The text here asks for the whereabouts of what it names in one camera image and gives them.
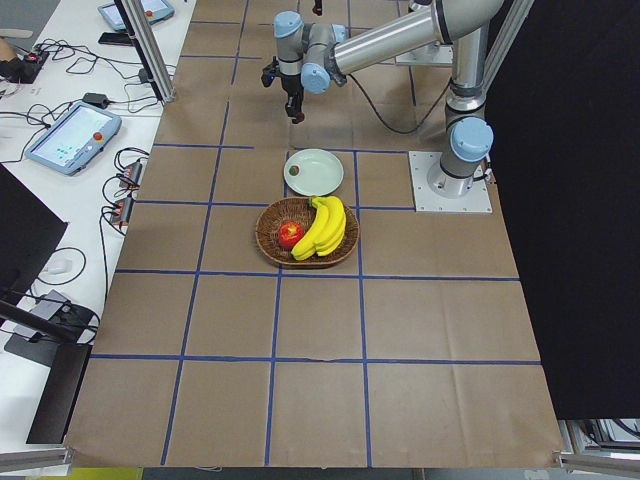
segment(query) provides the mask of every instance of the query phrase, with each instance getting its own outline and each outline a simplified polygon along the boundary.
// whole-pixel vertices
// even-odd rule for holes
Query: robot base
[[[474,182],[466,195],[456,199],[435,193],[427,182],[429,169],[440,161],[441,152],[409,152],[411,183],[416,212],[437,213],[492,213],[489,192],[484,181]],[[478,167],[475,176],[482,175]]]

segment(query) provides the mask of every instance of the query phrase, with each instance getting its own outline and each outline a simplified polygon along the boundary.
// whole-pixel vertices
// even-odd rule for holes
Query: bunch of bananas
[[[311,197],[309,203],[316,209],[316,218],[291,250],[298,261],[306,260],[314,253],[319,257],[332,253],[342,243],[347,226],[344,205],[338,197]]]

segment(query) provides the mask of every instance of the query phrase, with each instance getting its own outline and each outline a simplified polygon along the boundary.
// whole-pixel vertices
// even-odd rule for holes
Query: wicker basket
[[[278,230],[282,223],[294,221],[302,225],[306,232],[316,217],[316,210],[309,206],[308,198],[292,197],[278,200],[269,205],[258,219],[256,225],[258,248],[271,262],[287,268],[326,268],[340,263],[353,252],[360,236],[360,226],[356,216],[349,207],[345,206],[344,210],[347,215],[347,226],[340,246],[326,257],[313,255],[306,260],[297,261],[290,251],[283,249],[278,243]]]

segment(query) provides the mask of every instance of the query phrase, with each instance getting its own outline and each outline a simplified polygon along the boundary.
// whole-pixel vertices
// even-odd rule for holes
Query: white table
[[[136,75],[142,68],[142,64],[135,48],[98,44],[101,33],[109,31],[109,26],[97,10],[97,7],[104,3],[105,0],[62,0],[36,43],[52,39],[65,40],[71,45],[86,45],[97,55],[125,62],[136,62],[136,65],[116,64],[125,76]],[[185,3],[176,0],[172,2],[172,5],[176,10],[175,15],[166,21],[154,24],[152,31],[165,64],[176,66],[195,1],[190,0]],[[65,49],[61,56],[66,56],[69,53],[70,50]],[[103,60],[98,61],[94,71],[87,75],[67,73],[66,69],[81,56],[88,58],[86,55],[77,53],[72,58],[54,61],[50,55],[33,85],[23,85],[19,94],[0,99],[0,110],[25,112],[35,103],[44,103],[52,108],[69,100],[80,99],[87,92],[103,93],[114,101],[126,101],[125,83],[139,83],[137,78],[123,80]],[[88,62],[80,62],[74,71],[85,71],[89,66]],[[173,73],[174,68],[169,67],[168,70],[169,73]],[[153,96],[149,84],[131,86],[127,90],[132,99]],[[132,110],[135,110],[148,103],[149,100],[138,102],[132,104],[131,107]],[[122,115],[129,114],[127,106],[123,104],[113,105],[110,110]],[[158,104],[155,107],[145,108],[140,113],[159,116],[162,114],[162,107]]]
[[[124,61],[139,62],[133,47],[104,46],[97,39],[108,26],[97,11],[104,0],[62,0],[50,21],[47,23],[38,42],[47,38],[64,39],[72,45],[87,45],[98,55],[117,58]],[[154,25],[153,32],[163,54],[165,63],[177,65],[182,44],[195,7],[195,0],[172,2],[176,9],[174,17]],[[64,61],[54,62],[51,58],[42,69],[33,85],[24,85],[11,96],[0,99],[0,110],[26,112],[35,103],[53,108],[63,102],[81,98],[86,92],[104,93],[111,100],[126,100],[123,90],[124,81],[107,64],[100,61],[94,71],[88,75],[71,75],[65,70],[78,58],[75,55]],[[125,75],[133,75],[141,65],[121,66]],[[130,90],[132,98],[153,95],[150,86],[137,86]],[[138,147],[151,150],[155,132],[160,123],[162,106],[156,105],[139,113],[127,111],[126,105],[113,105],[110,111],[122,116],[122,127],[118,135],[106,146],[104,151],[94,158],[84,170],[74,176],[65,176],[29,159],[5,166],[35,193],[69,226],[59,246],[73,246],[87,255],[84,273],[75,281],[60,287],[49,287],[36,282],[38,294],[55,288],[73,302],[89,307],[98,314],[104,308],[104,266],[100,244],[98,219],[101,206],[106,202],[101,188],[106,179],[117,173],[113,165],[115,153],[124,147]],[[0,160],[18,158],[29,137],[39,127],[28,126],[20,117],[0,117]],[[139,154],[122,155],[124,164],[135,161]],[[108,196],[118,190],[118,182],[112,181],[106,190]],[[110,275],[120,253],[123,239],[108,225],[104,225],[104,238],[107,251],[107,264]],[[82,262],[74,252],[64,252],[56,258],[72,260],[71,271],[59,276],[46,276],[51,282],[61,282],[71,278]],[[32,305],[25,299],[23,308]],[[3,329],[10,329],[6,322]],[[3,346],[8,334],[0,332],[0,346]],[[25,444],[31,422],[42,395],[49,369],[28,360],[0,350],[0,452],[24,451],[35,447]]]

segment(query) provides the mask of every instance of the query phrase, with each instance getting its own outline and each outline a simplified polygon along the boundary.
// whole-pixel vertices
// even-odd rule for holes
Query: table
[[[98,54],[117,57],[126,61],[138,61],[133,48],[109,47],[97,44],[100,32],[106,24],[100,17],[97,6],[99,0],[63,0],[47,23],[38,42],[46,38],[65,39],[69,43],[88,45]],[[157,24],[153,31],[163,57],[168,64],[176,65],[195,2],[175,2],[176,14],[167,22]],[[82,17],[86,21],[70,21]],[[113,100],[122,100],[123,82],[120,77],[105,65],[98,64],[89,75],[70,75],[65,69],[73,59],[54,62],[49,60],[33,85],[22,86],[19,93],[0,99],[0,109],[4,111],[26,112],[34,103],[44,103],[53,108],[58,104],[81,98],[85,92],[105,93]],[[139,67],[126,67],[137,71]],[[131,90],[134,98],[152,95],[149,86]],[[114,105],[110,110],[123,118],[118,135],[108,143],[103,153],[96,157],[88,167],[68,177],[48,169],[31,160],[7,164],[6,167],[31,191],[33,191],[61,219],[69,222],[60,246],[75,246],[83,250],[88,258],[87,267],[81,277],[62,287],[47,287],[36,284],[36,293],[42,294],[50,288],[56,288],[72,301],[89,307],[98,314],[104,307],[104,272],[100,247],[98,217],[100,207],[105,204],[101,194],[104,181],[116,173],[113,156],[121,148],[136,146],[150,150],[155,132],[160,123],[163,108],[157,105],[137,114],[128,112],[122,105]],[[11,160],[18,158],[20,150],[37,127],[26,126],[18,117],[0,118],[0,158]],[[123,154],[123,161],[135,161],[140,155]],[[108,195],[117,190],[117,182],[106,189]],[[105,226],[105,245],[108,269],[115,269],[122,238]],[[63,281],[73,276],[81,267],[77,255],[73,260],[72,272],[59,277],[46,277],[52,282]],[[21,304],[28,308],[31,303]],[[0,333],[2,345],[8,335]],[[49,369],[27,360],[0,352],[0,412],[5,425],[0,429],[0,451],[16,451],[34,448],[25,445],[27,434],[44,388]]]
[[[406,152],[441,148],[442,114],[399,137],[351,84],[308,95],[291,125],[259,76],[269,22],[296,6],[194,11],[67,437],[76,461],[551,465],[562,443],[497,187],[491,215],[416,213]],[[338,1],[327,21],[356,32],[400,13],[375,7]],[[357,76],[400,128],[447,81],[389,64]],[[334,268],[283,270],[255,222],[291,195],[282,165],[308,147],[342,161],[361,241]]]

